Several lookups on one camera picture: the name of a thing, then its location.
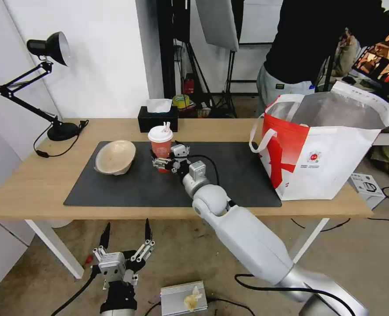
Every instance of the lamp arm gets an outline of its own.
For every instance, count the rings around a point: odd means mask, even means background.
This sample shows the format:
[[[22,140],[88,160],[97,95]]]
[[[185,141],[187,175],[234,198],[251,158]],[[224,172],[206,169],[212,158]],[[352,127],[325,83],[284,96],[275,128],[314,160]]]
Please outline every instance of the lamp arm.
[[[45,72],[43,74],[36,76],[35,78],[33,78],[29,81],[23,82],[22,84],[18,83],[18,81],[20,79],[30,75],[31,73],[37,71],[40,68],[45,70]],[[20,75],[17,78],[11,80],[10,82],[8,82],[4,85],[1,85],[0,86],[0,95],[9,99],[9,100],[12,100],[14,103],[17,103],[18,105],[31,111],[32,113],[35,113],[36,115],[42,117],[43,119],[46,119],[47,121],[51,122],[53,125],[58,125],[58,124],[60,124],[60,121],[58,120],[57,116],[53,117],[53,116],[47,114],[46,112],[42,111],[41,109],[38,109],[38,108],[30,105],[29,103],[23,101],[22,99],[19,99],[17,96],[14,95],[15,92],[29,86],[31,83],[41,79],[42,77],[48,75],[49,73],[51,73],[51,70],[52,70],[52,63],[50,63],[49,61],[43,61],[35,68],[29,70],[28,72],[25,72],[23,75]]]

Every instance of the red paper cup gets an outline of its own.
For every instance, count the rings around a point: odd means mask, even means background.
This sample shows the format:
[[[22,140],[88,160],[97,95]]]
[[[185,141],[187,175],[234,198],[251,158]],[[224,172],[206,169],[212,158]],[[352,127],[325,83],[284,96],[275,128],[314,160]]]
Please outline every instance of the red paper cup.
[[[171,143],[173,132],[169,129],[169,125],[155,126],[151,128],[147,137],[152,144],[152,150],[157,157],[168,158],[171,152]],[[158,169],[159,172],[168,172],[167,170]]]

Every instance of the small box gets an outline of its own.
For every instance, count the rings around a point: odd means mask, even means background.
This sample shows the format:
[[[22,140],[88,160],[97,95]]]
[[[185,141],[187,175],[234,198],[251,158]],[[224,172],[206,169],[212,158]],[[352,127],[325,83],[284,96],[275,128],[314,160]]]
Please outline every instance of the small box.
[[[385,195],[374,180],[373,176],[362,173],[353,173],[350,179],[352,185],[358,191],[365,203],[367,203],[369,208],[375,208],[381,201],[384,200]]]
[[[152,127],[163,125],[164,122],[171,123],[173,132],[178,131],[178,110],[175,106],[171,106],[171,110],[167,113],[149,113],[147,107],[141,107],[137,119],[141,133],[147,133]]]
[[[207,301],[204,284],[203,281],[197,281],[161,288],[162,316],[191,314],[190,310],[184,305],[184,298],[193,293],[195,286],[197,286],[202,297],[199,298],[194,312],[206,310]]]

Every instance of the lamp base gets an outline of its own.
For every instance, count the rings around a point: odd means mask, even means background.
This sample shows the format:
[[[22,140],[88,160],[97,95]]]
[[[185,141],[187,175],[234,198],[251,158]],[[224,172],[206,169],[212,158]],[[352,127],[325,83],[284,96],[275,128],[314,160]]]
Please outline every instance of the lamp base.
[[[53,141],[68,140],[79,134],[79,127],[73,123],[60,123],[51,127],[46,134]]]

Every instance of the paper bowl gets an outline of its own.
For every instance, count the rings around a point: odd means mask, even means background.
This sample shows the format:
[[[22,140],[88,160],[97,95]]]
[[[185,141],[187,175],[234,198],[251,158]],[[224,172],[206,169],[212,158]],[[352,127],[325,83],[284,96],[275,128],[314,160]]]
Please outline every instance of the paper bowl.
[[[115,176],[125,174],[132,165],[136,147],[127,140],[116,140],[106,144],[96,155],[95,170]]]

